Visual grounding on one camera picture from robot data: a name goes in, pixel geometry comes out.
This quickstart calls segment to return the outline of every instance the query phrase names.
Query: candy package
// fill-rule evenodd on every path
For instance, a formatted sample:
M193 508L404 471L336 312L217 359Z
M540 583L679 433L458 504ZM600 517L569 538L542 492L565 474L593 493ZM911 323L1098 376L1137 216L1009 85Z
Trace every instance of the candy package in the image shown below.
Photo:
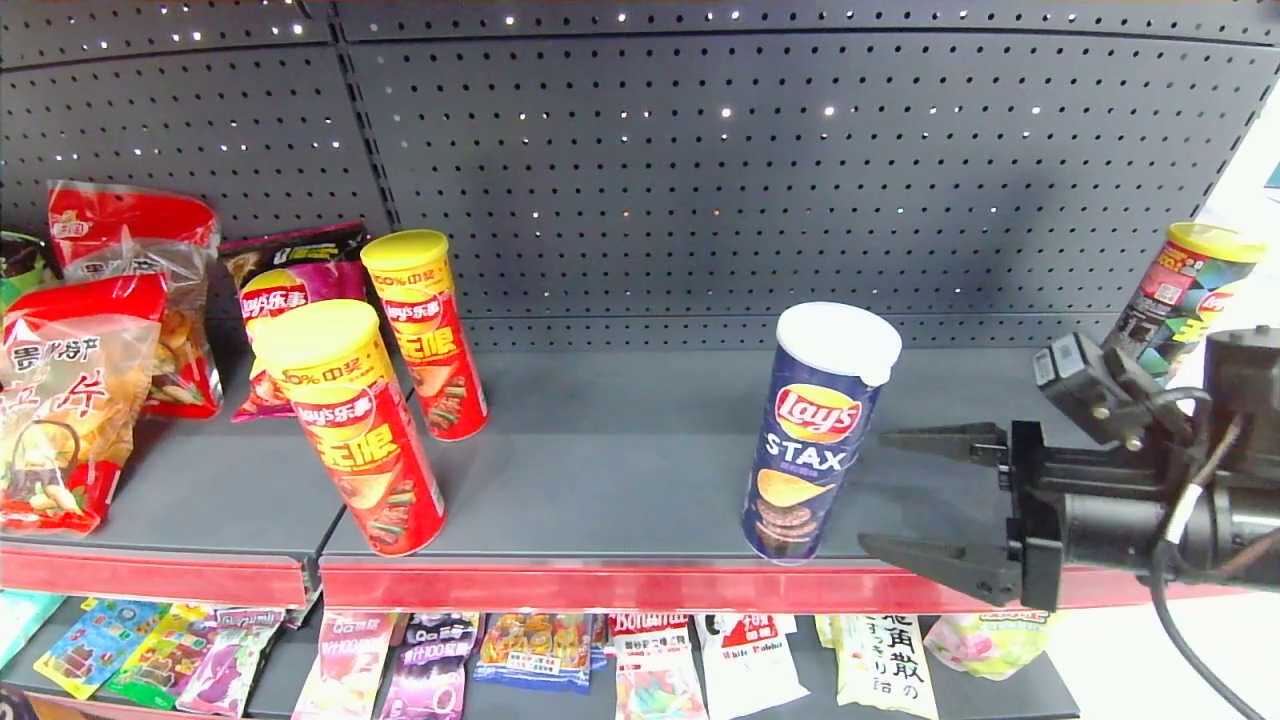
M369 720L399 615L329 610L292 720Z
M202 605L174 603L151 634L106 683L138 705L173 710L196 667L212 647L218 623Z
M192 197L119 184L49 183L49 234L69 282L161 273L169 292L142 411L212 418L223 402L205 336L218 218Z
M591 616L504 612L489 618L472 678L516 688L591 688Z
M0 589L0 670L64 600L64 594Z
M175 706L204 715L244 715L259 664L275 638L283 610L219 610L218 633Z
M924 647L952 670L1004 680L1044 652L1053 618L1037 610L943 615Z
M165 302L157 274L41 288L18 299L0 359L0 524L102 523L133 452Z
M708 720L687 615L609 615L609 632L618 657L614 720Z
M380 720L458 720L477 612L415 612L396 648Z
M710 720L732 720L809 694L800 684L786 621L773 615L695 615Z
M364 300L360 249L369 241L364 223L273 234L225 243L218 255L239 292L250 340L261 322L321 300ZM292 418L293 406L261 363L250 369L248 397L232 421Z
M81 607L84 615L33 667L76 700L88 700L142 644L166 606L88 598Z
M938 720L920 625L910 615L841 615L833 629L836 705Z

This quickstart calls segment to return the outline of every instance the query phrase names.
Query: white lid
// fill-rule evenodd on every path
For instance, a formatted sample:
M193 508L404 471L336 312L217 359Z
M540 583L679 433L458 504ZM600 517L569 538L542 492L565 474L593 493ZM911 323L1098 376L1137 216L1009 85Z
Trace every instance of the white lid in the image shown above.
M902 336L879 315L840 302L804 302L778 318L778 345L792 357L872 387L888 382Z

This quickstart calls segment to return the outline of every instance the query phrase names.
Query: colorful chip can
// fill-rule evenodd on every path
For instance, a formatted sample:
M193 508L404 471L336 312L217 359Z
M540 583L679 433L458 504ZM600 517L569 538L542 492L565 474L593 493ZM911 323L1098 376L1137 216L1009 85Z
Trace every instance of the colorful chip can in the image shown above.
M1265 243L1235 231L1174 223L1103 348L1135 357L1160 384L1167 383L1266 251Z
M797 565L818 552L902 337L861 307L805 302L782 313L777 338L742 532L762 557Z
M392 233L366 245L360 259L413 377L428 430L448 441L480 432L489 406L458 318L449 238L435 231Z
M257 324L252 345L369 547L398 556L431 542L444 527L444 501L378 332L378 311L358 300L302 305Z

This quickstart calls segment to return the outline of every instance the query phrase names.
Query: yellow lid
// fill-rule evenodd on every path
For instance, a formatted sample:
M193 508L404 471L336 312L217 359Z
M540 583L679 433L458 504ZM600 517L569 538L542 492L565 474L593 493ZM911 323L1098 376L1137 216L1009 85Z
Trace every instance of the yellow lid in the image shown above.
M253 355L273 373L344 361L378 337L378 311L360 300L321 300L253 328Z
M1257 263L1267 254L1267 246L1263 242L1245 238L1231 229L1203 223L1174 223L1169 225L1169 240L1192 252L1229 263Z
M401 231L370 242L360 251L360 261L378 273L410 270L434 263L449 251L449 238L436 231Z

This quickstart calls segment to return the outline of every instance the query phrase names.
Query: store shelf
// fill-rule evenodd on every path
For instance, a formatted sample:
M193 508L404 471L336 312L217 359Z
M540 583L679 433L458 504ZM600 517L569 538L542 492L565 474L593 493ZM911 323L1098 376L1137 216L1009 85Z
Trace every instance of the store shelf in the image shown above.
M232 424L247 365L221 363L209 421L143 420L106 523L84 538L3 536L6 588L293 607L342 512L297 420Z
M0 682L18 689L61 703L73 703L70 696L44 675L36 673L32 665L49 650L83 614L79 610L81 598L69 598L54 612L54 616L27 642L26 647L0 669ZM297 630L282 632L271 646L266 662L257 674L257 682L248 696L246 717L288 717L293 705L302 692L302 683L311 671L316 656L316 643L320 639L320 609L312 612L310 621ZM151 717L191 717L184 712L159 712L141 708L129 701L100 691L88 702L74 702L76 707L111 720L148 720Z
M1036 391L1027 350L908 350L876 409L890 428L1038 419L1088 439ZM867 557L859 532L1002 538L983 468L864 445L818 560L758 560L739 529L769 352L492 354L477 437L430 443L449 518L424 551L370 552L343 519L320 559L335 607L957 612L982 606ZM1144 602L1130 575L1073 569L1068 607Z

